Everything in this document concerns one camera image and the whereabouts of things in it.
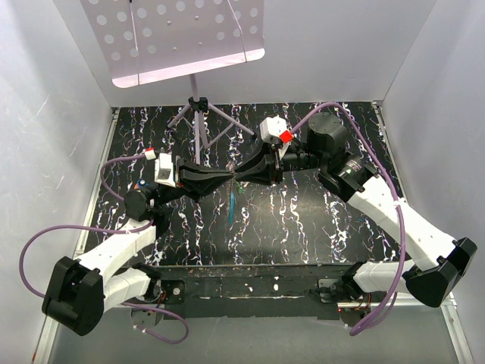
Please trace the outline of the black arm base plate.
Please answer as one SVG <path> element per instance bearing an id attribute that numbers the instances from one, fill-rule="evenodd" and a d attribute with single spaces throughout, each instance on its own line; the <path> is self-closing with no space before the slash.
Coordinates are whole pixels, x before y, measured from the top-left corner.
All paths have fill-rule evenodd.
<path id="1" fill-rule="evenodd" d="M 161 304 L 185 319 L 315 317 L 358 320 L 383 299 L 363 293 L 352 300 L 341 287 L 349 264 L 163 265 Z"/>

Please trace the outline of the key with green tag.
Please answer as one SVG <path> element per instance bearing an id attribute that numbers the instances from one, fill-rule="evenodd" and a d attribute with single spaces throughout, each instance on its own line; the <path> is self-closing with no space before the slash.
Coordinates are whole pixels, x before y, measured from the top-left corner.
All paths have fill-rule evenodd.
<path id="1" fill-rule="evenodd" d="M 237 186 L 237 190 L 238 190 L 238 193 L 243 193 L 244 192 L 244 189 L 241 185 L 240 182 L 236 181 L 236 186 Z"/>

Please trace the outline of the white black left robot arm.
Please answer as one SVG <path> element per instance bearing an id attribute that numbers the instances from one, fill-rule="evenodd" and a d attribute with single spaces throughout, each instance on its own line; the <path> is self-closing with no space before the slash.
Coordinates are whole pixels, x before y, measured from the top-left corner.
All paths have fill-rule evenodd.
<path id="1" fill-rule="evenodd" d="M 174 163 L 156 160 L 154 181 L 124 197 L 127 223 L 89 252 L 56 262 L 42 312 L 84 336 L 105 312 L 127 300 L 155 302 L 161 294 L 158 273 L 141 266 L 123 273 L 119 269 L 168 229 L 169 202 L 182 196 L 201 199 L 232 177 L 232 171 L 201 167 L 184 158 Z"/>

